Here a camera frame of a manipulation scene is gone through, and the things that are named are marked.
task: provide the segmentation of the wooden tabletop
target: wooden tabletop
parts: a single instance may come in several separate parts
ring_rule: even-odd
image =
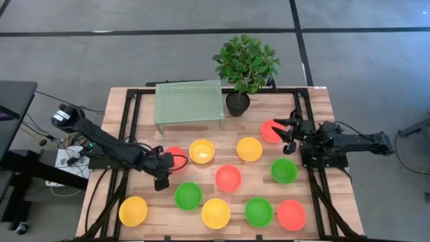
[[[315,122],[333,121],[334,115],[327,89],[309,87],[308,90]],[[113,136],[118,136],[119,133],[126,91],[127,88],[125,87],[112,88],[107,101],[102,128]],[[170,188],[160,192],[154,190],[153,177],[143,172],[131,171],[126,197],[140,196],[144,198],[148,203],[148,215],[145,221],[137,227],[122,225],[120,239],[159,240],[164,239],[165,235],[171,236],[172,239],[190,240],[254,239],[255,235],[263,235],[264,239],[318,239],[308,176],[302,166],[300,153],[284,155],[282,153],[283,144],[267,143],[260,134],[260,127],[264,121],[272,118],[288,118],[294,109],[293,95],[289,93],[258,93],[250,95],[250,98],[249,109],[239,118],[231,117],[224,104],[226,121],[222,129],[218,122],[169,124],[165,125],[165,134],[160,135],[154,125],[155,95],[144,94],[142,96],[136,129],[136,138],[139,142],[147,143],[153,147],[163,145],[165,149],[170,146],[179,146],[188,154],[190,144],[197,139],[204,138],[214,144],[215,157],[205,165],[198,165],[190,161],[183,172],[175,173],[169,177]],[[134,109],[133,103],[130,107],[127,132],[130,129],[131,115]],[[301,100],[301,103],[302,109],[305,110],[304,101]],[[237,155],[236,145],[241,138],[246,136],[257,138],[263,145],[263,154],[256,162],[242,161]],[[298,178],[293,184],[278,184],[271,178],[270,165],[279,157],[288,157],[296,163]],[[227,164],[238,167],[243,177],[241,188],[231,194],[221,192],[214,185],[216,170]],[[362,234],[363,229],[349,178],[335,168],[328,168],[326,171],[334,207],[354,231]],[[101,173],[102,171],[93,171],[89,178],[77,236],[84,233],[84,221],[89,199]],[[95,192],[94,201],[89,210],[89,225],[95,221],[105,206],[109,181],[110,171],[106,173]],[[195,182],[203,191],[202,203],[193,211],[180,210],[174,203],[175,189],[183,182]],[[245,204],[256,196],[268,199],[275,211],[271,224],[262,229],[252,227],[245,219]],[[211,198],[221,198],[230,206],[231,219],[223,229],[209,229],[201,219],[202,206]],[[300,231],[287,231],[277,221],[276,209],[282,201],[288,199],[299,201],[306,210],[307,221]],[[325,231],[326,234],[330,234],[327,212],[322,204],[321,207],[325,220]],[[115,214],[116,208],[111,214],[108,235],[113,233]]]

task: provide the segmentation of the bowl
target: bowl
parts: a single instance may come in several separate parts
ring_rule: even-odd
[[[189,156],[197,164],[206,164],[214,155],[214,145],[208,140],[196,140],[189,147]]]
[[[242,184],[241,172],[233,165],[224,165],[215,173],[215,184],[223,192],[235,192]]]
[[[182,210],[196,209],[202,201],[202,191],[193,182],[181,184],[175,192],[175,203]]]
[[[237,154],[244,161],[256,161],[263,153],[261,143],[253,137],[242,138],[237,143]]]
[[[295,200],[285,200],[277,208],[279,224],[289,231],[298,231],[306,223],[306,212]]]
[[[297,178],[297,167],[293,161],[279,158],[271,165],[271,176],[281,184],[290,184]]]
[[[138,196],[132,196],[125,201],[120,206],[118,215],[122,224],[135,227],[141,224],[148,214],[148,205],[143,198]]]
[[[230,220],[230,207],[219,198],[213,198],[203,205],[202,220],[211,229],[221,229]]]
[[[165,152],[169,152],[172,155],[186,156],[183,149],[181,149],[179,147],[169,147]],[[182,167],[182,166],[185,164],[185,162],[187,162],[187,159],[183,158],[183,157],[173,156],[173,162],[175,165],[172,168],[170,168],[170,170],[171,170],[170,172],[171,173],[177,173],[177,172],[183,171],[185,169],[185,166],[184,167]]]
[[[273,219],[273,208],[266,199],[253,198],[247,203],[245,217],[252,226],[263,228]]]
[[[285,128],[282,124],[268,120],[261,126],[261,136],[269,143],[281,143],[282,138],[271,127],[281,128],[282,130]]]

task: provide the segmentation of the green bowl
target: green bowl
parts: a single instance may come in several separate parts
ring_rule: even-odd
[[[297,167],[286,158],[279,158],[271,165],[271,176],[281,184],[290,184],[297,178]]]
[[[273,208],[266,199],[253,198],[247,203],[245,217],[252,226],[263,228],[273,219]]]
[[[181,184],[175,192],[175,203],[183,210],[196,209],[202,201],[202,191],[193,182]]]

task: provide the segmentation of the yellow bowl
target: yellow bowl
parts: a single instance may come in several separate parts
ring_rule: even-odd
[[[242,138],[237,143],[237,154],[244,161],[256,161],[263,153],[261,143],[253,137]]]
[[[211,229],[221,229],[230,220],[230,207],[219,198],[207,201],[202,209],[202,219],[204,224]]]
[[[148,205],[141,197],[129,197],[121,204],[118,214],[124,225],[135,227],[145,220],[148,214]]]
[[[214,145],[208,140],[196,140],[189,147],[189,156],[197,164],[206,164],[214,155]]]

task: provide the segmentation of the potted plant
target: potted plant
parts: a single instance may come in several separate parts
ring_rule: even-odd
[[[228,94],[226,104],[231,116],[241,116],[249,107],[247,93],[256,93],[266,83],[272,73],[277,75],[274,64],[280,60],[275,58],[275,50],[268,44],[261,47],[261,41],[243,34],[235,36],[225,43],[220,54],[212,57],[218,65],[215,71],[221,79],[235,84],[234,90]]]

